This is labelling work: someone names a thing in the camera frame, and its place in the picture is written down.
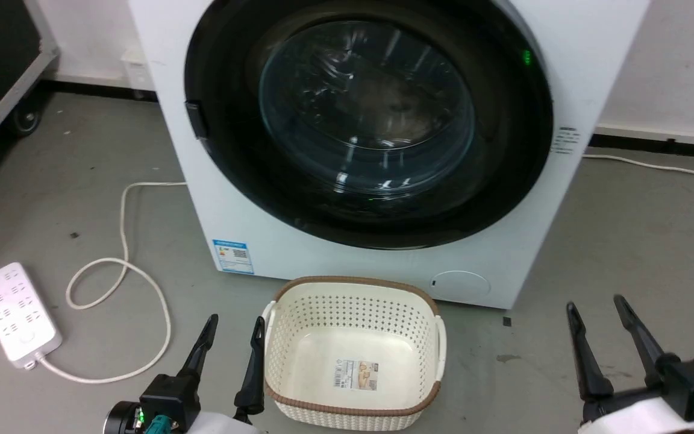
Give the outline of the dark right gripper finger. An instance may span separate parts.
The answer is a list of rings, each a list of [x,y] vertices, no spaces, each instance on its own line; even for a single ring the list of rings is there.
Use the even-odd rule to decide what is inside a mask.
[[[633,338],[634,346],[645,370],[645,385],[649,388],[661,386],[666,366],[680,362],[680,358],[677,354],[665,352],[661,348],[625,297],[621,294],[614,295],[614,305],[622,326]]]
[[[595,355],[590,349],[586,337],[586,325],[575,303],[567,303],[566,314],[581,400],[594,402],[611,397],[614,394],[613,385],[603,376]]]

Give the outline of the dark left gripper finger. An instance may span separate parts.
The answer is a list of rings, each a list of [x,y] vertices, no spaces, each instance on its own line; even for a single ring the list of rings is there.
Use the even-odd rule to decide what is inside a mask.
[[[266,321],[259,316],[252,332],[250,347],[251,356],[248,360],[247,371],[243,378],[242,387],[235,395],[236,412],[234,419],[250,423],[250,417],[264,412],[264,343]]]
[[[210,315],[200,335],[196,339],[195,345],[190,350],[184,365],[182,365],[181,370],[179,370],[177,374],[178,377],[193,377],[197,382],[200,382],[205,357],[214,344],[218,321],[219,316],[217,314]]]

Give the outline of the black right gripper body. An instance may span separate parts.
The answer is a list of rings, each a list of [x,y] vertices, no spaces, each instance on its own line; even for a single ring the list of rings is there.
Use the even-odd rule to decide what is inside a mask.
[[[659,356],[648,385],[615,392],[606,377],[582,395],[579,433],[694,433],[694,358]]]

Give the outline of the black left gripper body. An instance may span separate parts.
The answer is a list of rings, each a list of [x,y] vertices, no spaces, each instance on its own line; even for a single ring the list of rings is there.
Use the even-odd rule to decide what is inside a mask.
[[[105,417],[105,433],[259,433],[251,417],[263,412],[263,396],[242,388],[234,415],[204,412],[196,377],[154,377],[138,401],[119,401]]]

